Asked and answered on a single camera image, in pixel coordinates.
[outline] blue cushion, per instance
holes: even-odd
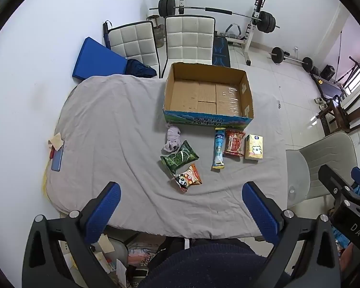
[[[85,80],[91,76],[124,74],[127,59],[88,37],[84,40],[72,76]]]
[[[86,222],[85,243],[91,244],[99,240],[120,199],[120,185],[114,183]]]
[[[278,244],[279,224],[248,183],[243,185],[241,196],[265,241]]]

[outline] screw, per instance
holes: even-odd
[[[293,211],[291,211],[291,210],[285,210],[285,211],[284,211],[284,215],[285,215],[287,218],[293,218],[293,216],[294,216],[295,214],[294,214]]]
[[[43,216],[41,215],[41,214],[39,214],[39,215],[37,215],[36,217],[35,217],[35,221],[36,222],[41,222],[42,220],[43,220]]]
[[[80,212],[77,210],[73,210],[69,213],[70,218],[77,218],[79,216]]]
[[[322,214],[320,216],[320,220],[322,220],[323,222],[327,222],[328,221],[328,217],[325,214]]]

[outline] trash bin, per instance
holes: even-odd
[[[164,25],[157,24],[158,18],[159,15],[151,15],[147,17],[147,20],[153,22],[156,47],[161,48],[164,45]]]

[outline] wooden chair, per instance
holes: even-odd
[[[339,98],[337,98],[336,101],[336,97],[334,97],[329,101],[328,107],[325,110],[319,112],[319,114],[316,116],[316,118],[320,119],[321,124],[323,125],[325,136],[338,131],[350,133],[360,129],[360,124],[354,126],[353,128],[350,127],[353,121],[360,119],[360,107],[350,113],[348,112],[357,103],[358,100],[360,100],[360,94],[345,109],[341,107]],[[336,121],[337,128],[334,131],[329,130],[329,125],[325,117],[328,113],[334,116],[334,118],[329,123],[331,124],[332,122]]]

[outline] blue tube package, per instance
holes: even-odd
[[[225,135],[225,128],[215,128],[215,150],[213,155],[212,169],[224,168],[223,162],[223,141]]]

